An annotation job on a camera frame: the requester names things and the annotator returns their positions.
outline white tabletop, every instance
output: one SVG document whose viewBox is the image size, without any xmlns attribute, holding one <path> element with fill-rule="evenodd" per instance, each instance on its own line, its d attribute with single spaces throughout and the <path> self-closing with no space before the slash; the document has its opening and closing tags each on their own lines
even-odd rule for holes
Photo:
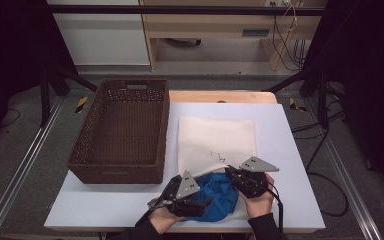
<svg viewBox="0 0 384 240">
<path fill-rule="evenodd" d="M 255 124 L 257 157 L 280 168 L 270 173 L 284 205 L 285 232 L 314 232 L 325 228 L 313 190 L 282 105 L 250 103 L 170 103 L 166 161 L 162 184 L 83 184 L 69 171 L 52 206 L 45 227 L 58 231 L 116 231 L 133 227 L 178 174 L 177 133 L 179 116 L 250 119 Z M 273 205 L 275 220 L 278 209 Z M 235 212 L 216 223 L 179 222 L 170 232 L 251 231 L 241 199 Z"/>
</svg>

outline wicker basket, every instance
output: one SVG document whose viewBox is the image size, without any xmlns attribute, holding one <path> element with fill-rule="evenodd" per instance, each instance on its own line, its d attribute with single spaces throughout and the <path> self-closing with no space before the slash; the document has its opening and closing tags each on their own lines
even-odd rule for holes
<svg viewBox="0 0 384 240">
<path fill-rule="evenodd" d="M 104 80 L 68 168 L 83 183 L 161 183 L 169 104 L 166 80 Z"/>
</svg>

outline white towel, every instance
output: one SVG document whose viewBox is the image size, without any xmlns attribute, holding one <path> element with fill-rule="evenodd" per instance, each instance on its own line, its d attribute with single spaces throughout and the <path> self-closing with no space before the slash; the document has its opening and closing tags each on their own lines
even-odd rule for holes
<svg viewBox="0 0 384 240">
<path fill-rule="evenodd" d="M 257 155 L 252 120 L 181 116 L 178 134 L 180 174 L 188 170 L 199 177 L 227 165 L 238 168 Z"/>
</svg>

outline blue towel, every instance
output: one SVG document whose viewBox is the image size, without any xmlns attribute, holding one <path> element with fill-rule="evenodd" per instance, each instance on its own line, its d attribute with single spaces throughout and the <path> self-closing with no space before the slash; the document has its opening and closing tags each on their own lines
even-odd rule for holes
<svg viewBox="0 0 384 240">
<path fill-rule="evenodd" d="M 204 202 L 213 196 L 213 201 L 205 208 L 203 216 L 188 217 L 184 221 L 217 222 L 235 210 L 238 192 L 233 187 L 233 183 L 226 173 L 206 174 L 201 176 L 197 183 L 201 189 L 191 197 L 191 200 Z"/>
</svg>

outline basket handle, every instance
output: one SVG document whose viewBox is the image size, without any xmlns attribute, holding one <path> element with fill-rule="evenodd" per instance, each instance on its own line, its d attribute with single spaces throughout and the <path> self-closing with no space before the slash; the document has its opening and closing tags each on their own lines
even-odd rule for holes
<svg viewBox="0 0 384 240">
<path fill-rule="evenodd" d="M 103 175 L 127 175 L 127 172 L 101 172 Z"/>
<path fill-rule="evenodd" d="M 146 90 L 146 89 L 148 89 L 148 85 L 146 85 L 146 84 L 126 84 L 126 89 Z"/>
</svg>

